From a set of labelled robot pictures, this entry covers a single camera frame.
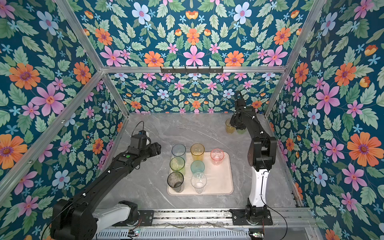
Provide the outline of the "amber short plastic cup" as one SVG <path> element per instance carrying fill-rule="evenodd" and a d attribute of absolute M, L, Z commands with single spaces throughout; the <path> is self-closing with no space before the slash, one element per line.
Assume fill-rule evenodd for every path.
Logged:
<path fill-rule="evenodd" d="M 226 133 L 227 134 L 233 134 L 236 131 L 236 128 L 231 125 L 231 120 L 226 120 Z"/>

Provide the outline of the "blue tall plastic tumbler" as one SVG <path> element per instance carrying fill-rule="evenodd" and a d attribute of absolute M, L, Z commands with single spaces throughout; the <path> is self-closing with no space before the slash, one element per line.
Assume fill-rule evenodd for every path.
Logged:
<path fill-rule="evenodd" d="M 172 147 L 172 156 L 173 157 L 181 157 L 183 159 L 186 158 L 186 146 L 183 144 L 176 144 Z"/>

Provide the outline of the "green tall plastic tumbler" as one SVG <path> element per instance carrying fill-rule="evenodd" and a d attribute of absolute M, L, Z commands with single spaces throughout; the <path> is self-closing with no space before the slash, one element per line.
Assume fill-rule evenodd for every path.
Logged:
<path fill-rule="evenodd" d="M 170 169 L 172 172 L 179 172 L 185 174 L 185 160 L 183 157 L 174 157 L 170 161 Z"/>

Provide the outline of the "grey smoked plastic tumbler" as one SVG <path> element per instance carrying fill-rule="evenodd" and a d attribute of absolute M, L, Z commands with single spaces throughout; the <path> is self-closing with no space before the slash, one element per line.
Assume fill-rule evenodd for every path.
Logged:
<path fill-rule="evenodd" d="M 177 193 L 184 190 L 184 175 L 180 172 L 172 172 L 167 178 L 168 186 Z"/>

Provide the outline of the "pink short plastic cup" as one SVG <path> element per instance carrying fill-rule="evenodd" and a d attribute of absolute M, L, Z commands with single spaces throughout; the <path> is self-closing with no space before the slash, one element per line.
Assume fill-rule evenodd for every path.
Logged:
<path fill-rule="evenodd" d="M 213 149 L 210 153 L 213 165 L 220 165 L 225 157 L 224 151 L 221 149 Z"/>

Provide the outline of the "yellow tall plastic tumbler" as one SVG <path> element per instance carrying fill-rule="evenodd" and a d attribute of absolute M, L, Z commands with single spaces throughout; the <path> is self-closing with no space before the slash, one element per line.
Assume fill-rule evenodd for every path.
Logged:
<path fill-rule="evenodd" d="M 200 143 L 193 144 L 190 148 L 190 153 L 194 161 L 203 161 L 205 155 L 205 147 Z"/>

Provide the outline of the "teal textured plastic cup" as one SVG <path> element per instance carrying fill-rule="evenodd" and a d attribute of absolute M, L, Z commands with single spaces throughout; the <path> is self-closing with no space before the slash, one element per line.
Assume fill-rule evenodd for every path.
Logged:
<path fill-rule="evenodd" d="M 193 161 L 190 166 L 192 174 L 195 173 L 204 173 L 205 171 L 205 164 L 203 161 Z"/>

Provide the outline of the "clear short plastic cup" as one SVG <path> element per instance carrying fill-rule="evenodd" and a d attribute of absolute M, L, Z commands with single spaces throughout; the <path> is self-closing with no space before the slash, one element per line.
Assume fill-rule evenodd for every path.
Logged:
<path fill-rule="evenodd" d="M 207 181 L 207 177 L 202 172 L 194 173 L 191 177 L 191 184 L 198 194 L 201 194 L 204 191 Z"/>

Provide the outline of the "light green short plastic cup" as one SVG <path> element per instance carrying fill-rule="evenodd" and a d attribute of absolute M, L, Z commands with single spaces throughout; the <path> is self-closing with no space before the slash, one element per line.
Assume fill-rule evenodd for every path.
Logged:
<path fill-rule="evenodd" d="M 244 134 L 244 133 L 246 133 L 246 132 L 247 132 L 246 129 L 244 129 L 244 130 L 237 130 L 237 133 L 240 134 L 240 135 L 242 135 L 242 134 Z"/>

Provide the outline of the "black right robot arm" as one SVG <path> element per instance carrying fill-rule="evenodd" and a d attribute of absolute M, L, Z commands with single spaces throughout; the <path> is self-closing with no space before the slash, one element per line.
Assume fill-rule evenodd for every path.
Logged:
<path fill-rule="evenodd" d="M 252 225 L 267 223 L 271 214 L 266 202 L 269 173 L 276 162 L 277 140 L 262 127 L 252 106 L 242 98 L 235 100 L 235 112 L 230 125 L 237 130 L 247 130 L 251 143 L 247 158 L 252 168 L 252 185 L 245 209 L 247 222 Z"/>

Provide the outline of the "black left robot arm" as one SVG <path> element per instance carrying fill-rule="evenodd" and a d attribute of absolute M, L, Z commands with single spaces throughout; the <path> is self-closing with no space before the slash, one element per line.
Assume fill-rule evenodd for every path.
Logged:
<path fill-rule="evenodd" d="M 146 131 L 131 137 L 125 152 L 113 158 L 110 166 L 89 186 L 69 200 L 60 200 L 53 208 L 50 236 L 54 240 L 91 240 L 102 230 L 140 220 L 138 205 L 120 201 L 113 207 L 97 210 L 104 197 L 123 178 L 148 158 L 161 154 L 161 145 L 152 143 Z"/>

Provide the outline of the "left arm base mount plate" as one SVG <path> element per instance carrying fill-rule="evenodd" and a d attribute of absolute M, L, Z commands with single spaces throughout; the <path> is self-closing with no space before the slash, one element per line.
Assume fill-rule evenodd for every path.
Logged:
<path fill-rule="evenodd" d="M 153 210 L 133 210 L 129 214 L 128 219 L 125 221 L 125 224 L 130 227 L 148 227 L 152 225 L 154 220 Z"/>

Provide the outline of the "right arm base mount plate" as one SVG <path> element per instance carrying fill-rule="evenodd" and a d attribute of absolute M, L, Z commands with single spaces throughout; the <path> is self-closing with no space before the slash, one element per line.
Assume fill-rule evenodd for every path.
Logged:
<path fill-rule="evenodd" d="M 230 209 L 234 226 L 272 226 L 271 212 L 267 208 Z"/>

